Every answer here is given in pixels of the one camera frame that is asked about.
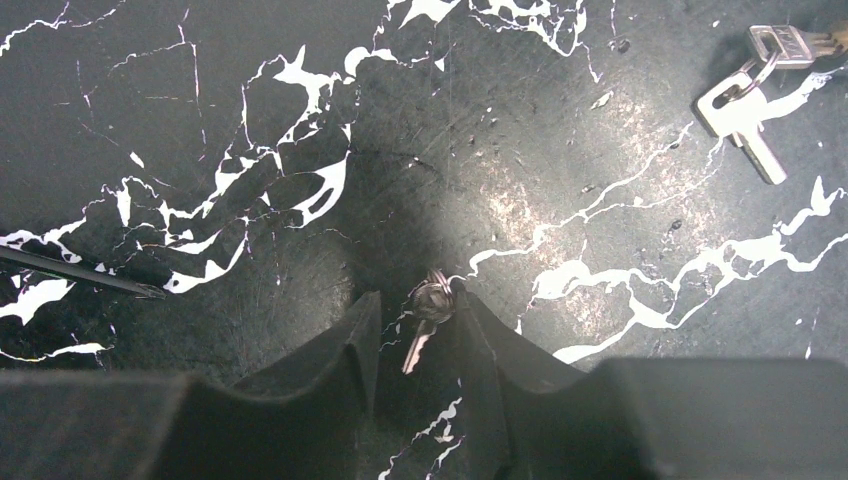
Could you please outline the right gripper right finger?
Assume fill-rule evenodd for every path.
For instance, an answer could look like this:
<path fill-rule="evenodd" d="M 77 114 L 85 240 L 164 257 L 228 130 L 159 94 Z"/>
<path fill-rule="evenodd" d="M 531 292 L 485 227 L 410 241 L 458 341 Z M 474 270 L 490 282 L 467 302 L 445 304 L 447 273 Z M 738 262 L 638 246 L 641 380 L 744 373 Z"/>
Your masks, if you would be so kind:
<path fill-rule="evenodd" d="M 843 479 L 847 369 L 779 358 L 609 358 L 589 372 L 455 296 L 474 479 Z"/>

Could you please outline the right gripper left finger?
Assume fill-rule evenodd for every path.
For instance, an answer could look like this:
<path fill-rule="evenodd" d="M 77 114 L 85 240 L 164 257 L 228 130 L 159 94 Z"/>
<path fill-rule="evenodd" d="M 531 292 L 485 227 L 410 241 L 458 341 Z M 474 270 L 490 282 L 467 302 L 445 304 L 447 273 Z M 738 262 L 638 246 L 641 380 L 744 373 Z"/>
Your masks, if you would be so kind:
<path fill-rule="evenodd" d="M 381 296 L 221 388 L 189 374 L 9 371 L 5 479 L 354 479 L 372 413 Z"/>

